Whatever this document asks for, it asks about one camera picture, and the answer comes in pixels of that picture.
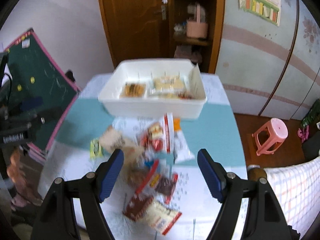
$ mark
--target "bolt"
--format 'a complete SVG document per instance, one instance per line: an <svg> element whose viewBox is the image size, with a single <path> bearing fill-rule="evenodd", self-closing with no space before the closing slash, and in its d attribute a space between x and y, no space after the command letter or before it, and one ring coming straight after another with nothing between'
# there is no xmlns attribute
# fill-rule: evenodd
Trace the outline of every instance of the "bolt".
<svg viewBox="0 0 320 240"><path fill-rule="evenodd" d="M87 173L87 175L86 175L86 177L88 178L88 179L92 179L92 178L94 178L96 176L96 173L95 172L88 172Z"/></svg>
<svg viewBox="0 0 320 240"><path fill-rule="evenodd" d="M267 184L267 180L265 178L260 178L259 181L262 183L262 184Z"/></svg>
<svg viewBox="0 0 320 240"><path fill-rule="evenodd" d="M227 177L230 179L234 179L236 177L236 175L233 172L228 172Z"/></svg>
<svg viewBox="0 0 320 240"><path fill-rule="evenodd" d="M62 182L62 178L56 178L54 182L55 184L60 184Z"/></svg>

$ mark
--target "pink toy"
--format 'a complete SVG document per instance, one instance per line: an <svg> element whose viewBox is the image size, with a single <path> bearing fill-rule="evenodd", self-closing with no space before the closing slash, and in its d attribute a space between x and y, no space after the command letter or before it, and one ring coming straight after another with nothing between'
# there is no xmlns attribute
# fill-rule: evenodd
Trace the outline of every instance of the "pink toy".
<svg viewBox="0 0 320 240"><path fill-rule="evenodd" d="M298 130L298 136L301 138L301 143L305 142L308 140L309 137L309 126L307 125L305 128L302 130L299 128Z"/></svg>
<svg viewBox="0 0 320 240"><path fill-rule="evenodd" d="M258 135L262 131L266 131L269 135L269 138L264 142L263 145L260 144L258 139ZM254 137L258 147L257 155L260 156L261 154L273 154L284 142L287 136L288 129L284 122L278 118L271 118L268 122L262 125L262 127L260 127L255 133L252 134L252 137ZM268 149L270 149L275 144L275 149L268 151Z"/></svg>

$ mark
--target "pink basket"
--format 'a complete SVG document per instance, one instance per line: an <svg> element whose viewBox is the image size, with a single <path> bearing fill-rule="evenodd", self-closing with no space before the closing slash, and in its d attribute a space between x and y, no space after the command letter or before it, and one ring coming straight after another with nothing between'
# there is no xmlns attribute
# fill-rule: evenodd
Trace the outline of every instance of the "pink basket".
<svg viewBox="0 0 320 240"><path fill-rule="evenodd" d="M187 37L206 39L207 36L208 36L208 24L200 22L200 5L197 4L196 21L187 20Z"/></svg>

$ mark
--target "poster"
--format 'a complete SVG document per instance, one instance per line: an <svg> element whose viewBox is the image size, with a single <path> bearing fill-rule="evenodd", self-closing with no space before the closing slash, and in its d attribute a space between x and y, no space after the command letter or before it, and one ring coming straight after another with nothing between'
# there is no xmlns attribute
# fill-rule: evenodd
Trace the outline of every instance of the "poster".
<svg viewBox="0 0 320 240"><path fill-rule="evenodd" d="M281 0L239 0L239 8L280 25Z"/></svg>

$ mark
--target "teal tablecloth stripe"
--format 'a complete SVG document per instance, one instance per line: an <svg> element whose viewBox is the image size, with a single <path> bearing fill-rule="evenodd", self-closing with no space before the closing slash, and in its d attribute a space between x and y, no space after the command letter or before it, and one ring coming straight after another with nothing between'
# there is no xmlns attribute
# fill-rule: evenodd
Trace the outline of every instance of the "teal tablecloth stripe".
<svg viewBox="0 0 320 240"><path fill-rule="evenodd" d="M97 99L78 98L65 118L56 140L89 150L90 141L100 137L113 119ZM223 166L245 166L238 127L230 106L206 103L199 118L182 121L181 128L194 154L201 148L206 148L213 160ZM197 163L195 159L180 165L196 166Z"/></svg>

